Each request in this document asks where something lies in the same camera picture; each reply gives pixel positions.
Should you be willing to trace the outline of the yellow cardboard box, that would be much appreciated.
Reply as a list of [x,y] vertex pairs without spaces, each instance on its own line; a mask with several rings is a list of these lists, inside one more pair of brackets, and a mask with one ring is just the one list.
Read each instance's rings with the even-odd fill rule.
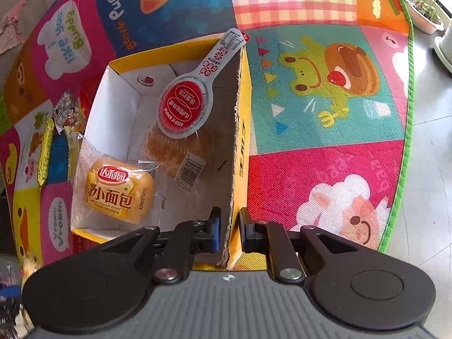
[[174,229],[220,210],[199,267],[224,268],[247,201],[251,76],[232,28],[108,63],[77,156],[70,228],[104,243],[140,227]]

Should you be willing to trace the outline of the red white spoon-shaped snack pack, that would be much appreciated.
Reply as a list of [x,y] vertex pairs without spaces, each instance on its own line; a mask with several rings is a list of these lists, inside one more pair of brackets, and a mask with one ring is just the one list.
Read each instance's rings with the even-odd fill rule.
[[205,124],[214,104],[215,78],[248,41],[246,33],[229,29],[194,70],[169,83],[159,98],[156,118],[165,136],[187,138]]

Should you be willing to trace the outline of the green peanut packet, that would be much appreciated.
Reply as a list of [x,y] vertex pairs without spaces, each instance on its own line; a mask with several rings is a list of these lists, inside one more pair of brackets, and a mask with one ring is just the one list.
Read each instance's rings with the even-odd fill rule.
[[54,107],[53,119],[58,128],[80,125],[83,119],[81,102],[74,99],[70,91],[66,91]]

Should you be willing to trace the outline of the yellow snack bar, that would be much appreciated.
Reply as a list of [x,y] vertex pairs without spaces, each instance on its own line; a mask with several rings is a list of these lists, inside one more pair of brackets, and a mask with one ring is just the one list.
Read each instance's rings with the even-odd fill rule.
[[41,150],[38,157],[37,183],[40,188],[47,181],[54,132],[55,122],[52,118],[49,118],[44,125]]

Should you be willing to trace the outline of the clear wrapped pastry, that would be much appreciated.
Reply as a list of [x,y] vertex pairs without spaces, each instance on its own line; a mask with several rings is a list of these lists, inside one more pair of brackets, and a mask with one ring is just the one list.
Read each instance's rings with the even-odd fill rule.
[[145,156],[157,161],[173,178],[182,173],[182,166],[189,161],[196,167],[205,167],[211,159],[212,148],[213,136],[208,130],[200,129],[185,138],[170,138],[158,125],[149,128],[143,145]]

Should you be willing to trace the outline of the packaged small bread bun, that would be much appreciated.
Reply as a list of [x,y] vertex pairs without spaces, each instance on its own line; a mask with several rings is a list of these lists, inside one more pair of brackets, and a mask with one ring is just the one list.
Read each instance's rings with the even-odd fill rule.
[[158,164],[123,161],[81,141],[73,176],[72,229],[143,226],[153,215]]

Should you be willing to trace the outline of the colourful cartoon play mat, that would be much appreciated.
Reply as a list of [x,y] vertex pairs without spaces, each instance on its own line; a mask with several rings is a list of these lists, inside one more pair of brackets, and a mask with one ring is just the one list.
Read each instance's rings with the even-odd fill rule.
[[1,170],[20,263],[42,267],[99,244],[70,228],[64,128],[55,126],[47,181],[37,183],[44,125],[63,94],[80,100],[82,123],[71,128],[84,134],[109,62],[231,28],[249,37],[243,207],[290,231],[309,224],[386,248],[413,114],[403,0],[56,0],[1,94]]

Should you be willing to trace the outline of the white flower pot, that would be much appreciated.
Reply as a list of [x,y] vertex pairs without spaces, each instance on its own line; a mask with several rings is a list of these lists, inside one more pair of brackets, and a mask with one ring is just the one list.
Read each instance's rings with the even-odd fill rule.
[[445,68],[452,73],[452,21],[442,37],[434,38],[434,51]]

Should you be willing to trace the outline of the white oval planter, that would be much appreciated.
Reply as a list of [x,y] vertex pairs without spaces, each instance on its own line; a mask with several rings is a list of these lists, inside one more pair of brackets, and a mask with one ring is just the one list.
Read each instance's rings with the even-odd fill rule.
[[435,2],[428,0],[405,0],[413,25],[425,34],[444,30],[444,22],[438,15]]

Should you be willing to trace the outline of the pink cloth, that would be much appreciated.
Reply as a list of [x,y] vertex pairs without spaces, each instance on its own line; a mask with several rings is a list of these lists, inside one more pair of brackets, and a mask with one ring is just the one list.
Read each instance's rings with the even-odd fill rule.
[[24,43],[23,34],[19,31],[18,22],[23,7],[28,0],[20,0],[1,17],[0,54],[4,54],[19,44]]

